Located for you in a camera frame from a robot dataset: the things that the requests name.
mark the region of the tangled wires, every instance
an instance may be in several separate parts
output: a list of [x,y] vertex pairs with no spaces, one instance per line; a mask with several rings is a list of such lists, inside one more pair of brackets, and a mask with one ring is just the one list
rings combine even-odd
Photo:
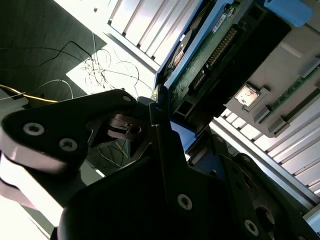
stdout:
[[[87,58],[83,62],[81,70],[87,73],[87,76],[85,77],[85,84],[87,86],[91,85],[92,87],[94,87],[94,92],[117,89],[120,88],[117,87],[117,84],[121,83],[117,75],[121,75],[126,78],[128,77],[128,80],[134,80],[133,87],[136,97],[139,96],[136,87],[138,82],[143,83],[150,91],[152,91],[152,89],[145,82],[140,80],[140,73],[137,66],[130,61],[122,61],[114,50],[113,52],[113,55],[118,59],[118,62],[116,63],[112,61],[112,55],[110,54],[110,52],[104,48],[98,49],[92,57]],[[126,72],[117,71],[119,67],[123,67]],[[129,69],[134,69],[135,73],[131,74]],[[122,83],[125,87],[130,87],[131,85],[128,82]]]

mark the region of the electronic component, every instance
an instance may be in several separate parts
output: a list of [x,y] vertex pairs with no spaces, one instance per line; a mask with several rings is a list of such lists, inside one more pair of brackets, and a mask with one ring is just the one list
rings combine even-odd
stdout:
[[250,107],[251,104],[259,97],[259,93],[248,84],[245,84],[243,88],[235,95],[235,99],[238,100],[244,106]]
[[[258,3],[243,0],[227,5],[169,88],[172,118],[201,132],[290,30]],[[246,108],[259,98],[256,93]]]

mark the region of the floor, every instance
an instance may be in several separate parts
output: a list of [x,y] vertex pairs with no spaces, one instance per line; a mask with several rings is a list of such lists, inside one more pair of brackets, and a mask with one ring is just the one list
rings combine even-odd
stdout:
[[[80,61],[61,53],[41,67],[45,60],[57,55],[57,51],[47,49],[20,49],[20,47],[46,47],[60,50],[67,42],[74,41],[90,54],[94,53],[93,36],[90,30],[72,17],[53,0],[10,0],[0,8],[0,84],[16,88],[22,92],[32,92],[50,80],[67,81],[75,97],[86,93],[74,84],[66,73]],[[105,43],[96,37],[96,47]],[[85,52],[74,44],[64,51],[77,58],[87,58]],[[69,89],[60,82],[47,85],[37,92],[38,96],[62,101],[68,99]],[[33,107],[43,105],[31,100]]]

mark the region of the blue plastic tab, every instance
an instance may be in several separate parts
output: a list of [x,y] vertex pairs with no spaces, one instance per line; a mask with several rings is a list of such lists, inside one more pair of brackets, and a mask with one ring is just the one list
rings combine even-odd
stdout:
[[215,170],[216,176],[219,179],[225,179],[225,171],[222,166],[221,159],[218,155],[214,155],[211,148],[205,152],[193,167],[205,174],[209,174],[212,170]]
[[306,24],[312,9],[299,0],[266,0],[264,6],[296,27]]
[[187,151],[188,148],[196,141],[197,134],[189,129],[186,129],[183,126],[176,124],[173,121],[170,121],[170,123],[171,123],[172,130],[176,131],[180,136],[183,150]]

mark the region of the metal slot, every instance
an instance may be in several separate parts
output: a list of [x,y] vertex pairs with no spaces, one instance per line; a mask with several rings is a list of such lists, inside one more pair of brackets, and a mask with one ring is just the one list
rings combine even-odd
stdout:
[[[210,71],[213,69],[213,65],[217,62],[218,59],[221,59],[225,53],[227,52],[227,49],[230,49],[232,47],[232,43],[234,43],[234,39],[238,34],[238,30],[235,27],[230,28],[230,30],[226,33],[226,35],[223,37],[219,45],[216,47],[214,52],[211,54],[210,58],[205,64],[205,69],[207,71]],[[202,69],[197,76],[195,77],[194,81],[191,84],[191,89],[196,91],[198,90],[202,83],[207,79],[205,74],[205,69]]]

